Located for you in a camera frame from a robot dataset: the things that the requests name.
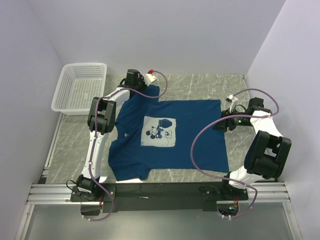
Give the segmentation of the blue printed t-shirt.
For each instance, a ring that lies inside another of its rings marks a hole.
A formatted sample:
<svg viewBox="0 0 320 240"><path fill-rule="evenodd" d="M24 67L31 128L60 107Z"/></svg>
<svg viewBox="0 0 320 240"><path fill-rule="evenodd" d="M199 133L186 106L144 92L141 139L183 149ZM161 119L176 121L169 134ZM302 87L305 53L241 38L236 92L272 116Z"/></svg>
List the blue printed t-shirt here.
<svg viewBox="0 0 320 240"><path fill-rule="evenodd" d="M117 181L148 178L154 169L229 171L225 135L205 127L221 116L218 99L158 100L148 87L121 107L108 164Z"/></svg>

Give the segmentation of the white perforated plastic basket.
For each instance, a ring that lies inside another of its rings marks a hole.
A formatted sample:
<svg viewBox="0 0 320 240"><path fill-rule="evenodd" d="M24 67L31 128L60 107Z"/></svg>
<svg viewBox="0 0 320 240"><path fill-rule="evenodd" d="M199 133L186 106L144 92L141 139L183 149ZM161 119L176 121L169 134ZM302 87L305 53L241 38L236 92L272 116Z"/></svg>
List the white perforated plastic basket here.
<svg viewBox="0 0 320 240"><path fill-rule="evenodd" d="M60 73L51 109L68 116L88 115L94 97L104 94L107 65L97 62L66 64Z"/></svg>

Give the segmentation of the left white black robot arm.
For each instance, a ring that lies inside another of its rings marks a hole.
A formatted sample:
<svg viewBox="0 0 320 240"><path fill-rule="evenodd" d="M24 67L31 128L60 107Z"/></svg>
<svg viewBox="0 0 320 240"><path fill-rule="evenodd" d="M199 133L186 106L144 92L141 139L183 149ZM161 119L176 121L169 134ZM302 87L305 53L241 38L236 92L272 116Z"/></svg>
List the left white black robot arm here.
<svg viewBox="0 0 320 240"><path fill-rule="evenodd" d="M115 127L116 109L128 101L135 93L142 93L156 78L129 69L118 87L104 97L94 97L87 119L89 127L89 147L84 167L75 184L77 190L88 201L96 200L101 192L98 186L101 177L101 161L109 133Z"/></svg>

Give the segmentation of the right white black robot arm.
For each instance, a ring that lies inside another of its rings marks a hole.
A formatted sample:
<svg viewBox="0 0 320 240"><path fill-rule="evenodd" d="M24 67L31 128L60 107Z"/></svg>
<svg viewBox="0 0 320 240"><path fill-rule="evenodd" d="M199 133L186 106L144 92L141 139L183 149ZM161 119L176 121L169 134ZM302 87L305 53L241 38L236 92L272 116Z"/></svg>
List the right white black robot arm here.
<svg viewBox="0 0 320 240"><path fill-rule="evenodd" d="M284 137L276 128L271 116L272 111L264 107L264 100L251 98L244 112L236 110L238 98L230 95L228 109L221 112L221 117L233 116L215 124L212 129L226 133L236 127L253 127L255 138L239 169L229 172L219 187L222 198L230 200L242 195L246 186L262 179L277 179L283 172L292 141Z"/></svg>

